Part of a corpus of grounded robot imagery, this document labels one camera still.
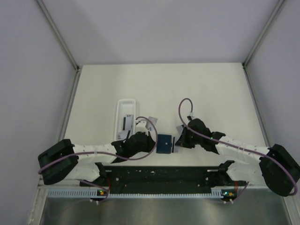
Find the white plastic basket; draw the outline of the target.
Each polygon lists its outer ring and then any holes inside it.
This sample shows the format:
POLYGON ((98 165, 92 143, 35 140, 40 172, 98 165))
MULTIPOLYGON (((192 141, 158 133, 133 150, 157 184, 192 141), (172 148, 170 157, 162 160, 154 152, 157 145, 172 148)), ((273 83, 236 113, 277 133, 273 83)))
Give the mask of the white plastic basket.
POLYGON ((135 133, 136 101, 121 99, 117 102, 114 141, 128 139, 135 133))

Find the blue card holder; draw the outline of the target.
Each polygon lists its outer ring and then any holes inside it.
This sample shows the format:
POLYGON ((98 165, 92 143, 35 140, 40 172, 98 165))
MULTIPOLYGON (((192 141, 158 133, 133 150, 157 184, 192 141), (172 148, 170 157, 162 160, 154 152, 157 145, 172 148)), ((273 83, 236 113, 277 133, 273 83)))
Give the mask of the blue card holder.
POLYGON ((172 136, 165 134, 158 134, 156 153, 171 154, 172 152, 172 136))

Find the silver card black stripe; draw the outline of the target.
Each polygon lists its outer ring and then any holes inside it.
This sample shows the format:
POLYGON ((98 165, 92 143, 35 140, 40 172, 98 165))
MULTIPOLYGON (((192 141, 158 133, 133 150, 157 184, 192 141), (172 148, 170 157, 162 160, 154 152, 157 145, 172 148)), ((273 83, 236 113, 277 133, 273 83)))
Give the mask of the silver card black stripe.
POLYGON ((173 143, 172 143, 172 153, 177 152, 177 147, 176 147, 176 137, 173 137, 173 143))

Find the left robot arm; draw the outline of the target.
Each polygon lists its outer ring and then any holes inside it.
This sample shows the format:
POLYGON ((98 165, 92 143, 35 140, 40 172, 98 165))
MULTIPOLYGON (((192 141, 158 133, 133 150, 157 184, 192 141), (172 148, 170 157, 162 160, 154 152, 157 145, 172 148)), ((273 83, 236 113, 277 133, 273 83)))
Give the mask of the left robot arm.
POLYGON ((101 186, 106 182, 106 174, 100 170, 100 164, 142 160, 154 152, 157 142, 158 135, 149 131, 104 145, 79 145, 63 139, 38 156, 38 174, 45 185, 71 179, 101 186))

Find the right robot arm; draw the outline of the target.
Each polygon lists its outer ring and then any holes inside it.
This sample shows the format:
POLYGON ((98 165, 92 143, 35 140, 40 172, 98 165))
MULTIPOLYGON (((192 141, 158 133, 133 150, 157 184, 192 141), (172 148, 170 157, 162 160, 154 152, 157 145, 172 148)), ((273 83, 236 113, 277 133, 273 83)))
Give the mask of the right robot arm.
POLYGON ((234 161, 219 173, 218 178, 223 185, 245 181, 266 185, 272 192, 284 197, 296 193, 300 166, 279 144, 260 147, 240 142, 224 133, 211 132, 203 121, 193 119, 183 126, 175 145, 187 149, 200 145, 208 152, 232 157, 234 161))

